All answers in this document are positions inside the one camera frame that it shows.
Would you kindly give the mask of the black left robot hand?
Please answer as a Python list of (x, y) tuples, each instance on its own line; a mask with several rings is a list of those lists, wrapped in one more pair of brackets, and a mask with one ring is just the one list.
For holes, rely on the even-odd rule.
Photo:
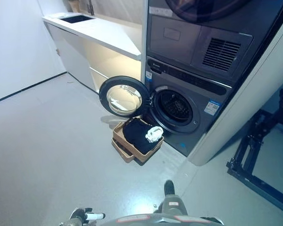
[(95, 226), (97, 220), (106, 217), (105, 213), (94, 213), (92, 208), (76, 208), (72, 212), (70, 218), (64, 222), (60, 222), (60, 226)]

